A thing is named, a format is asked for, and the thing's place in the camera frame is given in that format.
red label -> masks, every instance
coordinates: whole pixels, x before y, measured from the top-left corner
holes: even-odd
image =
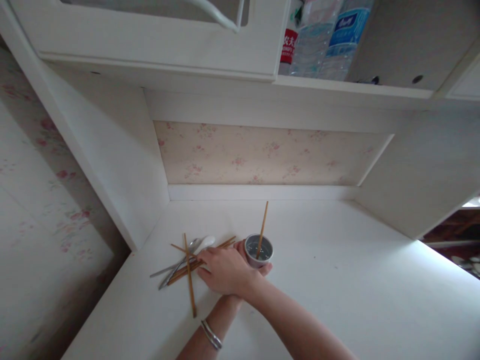
[[[292,63],[292,56],[294,55],[295,41],[297,41],[297,36],[299,34],[293,30],[286,29],[285,37],[283,38],[283,49],[281,50],[281,63]]]

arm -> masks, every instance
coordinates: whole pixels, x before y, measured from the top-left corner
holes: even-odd
[[[199,258],[210,271],[201,277],[221,294],[235,294],[256,308],[272,325],[295,360],[354,360],[355,356],[296,301],[259,276],[245,261],[243,246],[210,248]]]
[[[243,243],[239,241],[233,247],[236,251],[239,251],[241,245]],[[260,277],[264,277],[268,275],[270,270],[272,270],[272,264],[264,266],[259,271],[255,271],[255,273]],[[202,279],[209,274],[208,270],[201,267],[197,270],[197,273]],[[235,316],[237,316],[243,302],[243,299],[236,295],[224,295],[217,301],[213,310],[206,317],[205,320],[208,326],[210,326],[221,342],[224,341],[225,335],[230,325],[234,322]],[[213,360],[217,357],[217,354],[218,351],[210,343],[203,328],[199,326],[176,360]]]

floral wallpaper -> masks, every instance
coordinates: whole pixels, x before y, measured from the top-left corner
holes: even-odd
[[[353,185],[388,134],[155,122],[169,184]]]
[[[129,254],[0,49],[0,359],[59,359]]]

bottle label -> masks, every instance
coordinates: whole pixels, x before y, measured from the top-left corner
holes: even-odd
[[[358,45],[369,15],[370,9],[364,7],[341,13],[336,21],[329,47],[339,44]]]
[[[292,56],[295,50],[295,42],[299,34],[291,29],[285,30],[285,37],[283,38],[283,48],[281,50],[280,62],[292,63]]]

bangle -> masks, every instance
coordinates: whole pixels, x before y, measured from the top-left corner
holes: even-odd
[[[205,332],[206,337],[210,341],[210,343],[213,345],[215,350],[220,350],[222,348],[222,342],[220,339],[217,337],[217,335],[214,334],[212,329],[210,328],[209,324],[207,323],[207,320],[202,320],[201,321],[201,327],[203,331]]]

